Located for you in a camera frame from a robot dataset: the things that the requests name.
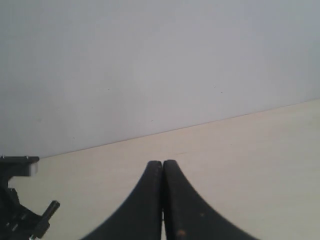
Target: table surface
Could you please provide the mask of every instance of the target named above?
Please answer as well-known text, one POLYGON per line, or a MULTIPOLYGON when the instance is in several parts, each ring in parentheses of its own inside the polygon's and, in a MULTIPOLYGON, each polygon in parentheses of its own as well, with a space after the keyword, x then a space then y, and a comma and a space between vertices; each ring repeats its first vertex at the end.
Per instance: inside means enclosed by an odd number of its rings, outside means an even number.
POLYGON ((148 161, 175 159, 200 195, 251 235, 319 240, 319 143, 314 100, 44 158, 36 176, 9 184, 38 214, 61 203, 43 239, 78 240, 119 207, 148 161))

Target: white wall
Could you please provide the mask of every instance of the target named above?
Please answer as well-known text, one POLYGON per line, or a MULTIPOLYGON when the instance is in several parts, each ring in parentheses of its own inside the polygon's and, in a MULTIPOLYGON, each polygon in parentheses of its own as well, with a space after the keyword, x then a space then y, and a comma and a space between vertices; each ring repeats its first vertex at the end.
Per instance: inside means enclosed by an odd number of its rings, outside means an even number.
POLYGON ((319 98, 319 9, 3 0, 0 153, 51 156, 319 98))

